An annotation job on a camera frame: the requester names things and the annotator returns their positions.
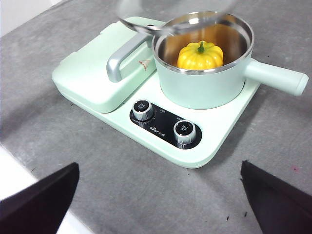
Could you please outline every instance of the yellow pumpkin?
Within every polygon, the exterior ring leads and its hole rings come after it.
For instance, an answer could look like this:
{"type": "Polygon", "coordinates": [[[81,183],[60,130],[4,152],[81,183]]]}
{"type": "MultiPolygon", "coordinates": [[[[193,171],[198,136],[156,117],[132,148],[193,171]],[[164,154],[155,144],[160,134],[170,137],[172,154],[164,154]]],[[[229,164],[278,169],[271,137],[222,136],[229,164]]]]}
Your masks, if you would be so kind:
{"type": "Polygon", "coordinates": [[[201,40],[189,43],[182,48],[177,60],[177,66],[188,70],[206,70],[223,65],[223,52],[212,42],[201,40]]]}

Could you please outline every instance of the control panel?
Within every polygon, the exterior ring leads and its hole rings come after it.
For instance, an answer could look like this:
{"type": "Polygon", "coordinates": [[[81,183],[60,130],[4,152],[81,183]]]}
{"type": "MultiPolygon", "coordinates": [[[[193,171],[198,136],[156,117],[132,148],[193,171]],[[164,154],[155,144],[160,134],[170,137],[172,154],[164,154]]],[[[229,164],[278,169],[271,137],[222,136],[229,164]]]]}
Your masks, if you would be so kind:
{"type": "Polygon", "coordinates": [[[202,138],[201,129],[196,124],[148,100],[138,100],[133,104],[130,120],[180,149],[191,149],[198,145],[202,138]]]}

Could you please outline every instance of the glass lid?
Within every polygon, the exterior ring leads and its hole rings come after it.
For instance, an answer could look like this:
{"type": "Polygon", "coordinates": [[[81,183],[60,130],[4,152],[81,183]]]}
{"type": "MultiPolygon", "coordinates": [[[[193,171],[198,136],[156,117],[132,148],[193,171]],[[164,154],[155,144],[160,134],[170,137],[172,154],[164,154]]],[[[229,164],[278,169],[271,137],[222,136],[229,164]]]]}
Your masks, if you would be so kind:
{"type": "Polygon", "coordinates": [[[153,35],[176,35],[218,21],[236,0],[119,0],[117,16],[130,29],[153,35]],[[163,22],[164,26],[145,25],[143,17],[163,22]]]}

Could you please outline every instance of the saucepan handle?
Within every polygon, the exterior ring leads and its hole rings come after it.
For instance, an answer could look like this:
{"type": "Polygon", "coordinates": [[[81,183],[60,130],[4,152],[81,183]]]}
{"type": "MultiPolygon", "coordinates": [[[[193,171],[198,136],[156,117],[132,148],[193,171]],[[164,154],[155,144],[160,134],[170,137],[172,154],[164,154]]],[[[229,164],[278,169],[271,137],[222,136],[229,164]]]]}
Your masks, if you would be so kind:
{"type": "Polygon", "coordinates": [[[306,74],[261,63],[254,59],[251,59],[247,65],[245,77],[295,96],[302,94],[309,79],[306,74]]]}
{"type": "Polygon", "coordinates": [[[111,82],[117,83],[121,81],[120,65],[122,61],[136,50],[143,42],[147,42],[148,47],[151,47],[152,36],[144,34],[136,34],[133,38],[127,41],[122,47],[114,52],[108,59],[106,71],[111,82]]]}

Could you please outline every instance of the control knob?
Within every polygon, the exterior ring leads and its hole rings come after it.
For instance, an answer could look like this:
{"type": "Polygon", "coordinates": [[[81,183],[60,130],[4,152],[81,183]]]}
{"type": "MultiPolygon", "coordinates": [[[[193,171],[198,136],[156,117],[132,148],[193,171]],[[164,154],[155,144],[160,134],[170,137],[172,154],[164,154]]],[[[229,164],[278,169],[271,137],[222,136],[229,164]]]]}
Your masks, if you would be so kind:
{"type": "Polygon", "coordinates": [[[188,120],[180,120],[174,125],[175,139],[179,144],[191,144],[196,138],[195,125],[188,120]]]}
{"type": "Polygon", "coordinates": [[[139,121],[146,121],[154,114],[152,104],[148,100],[138,100],[132,106],[135,118],[139,121]]]}

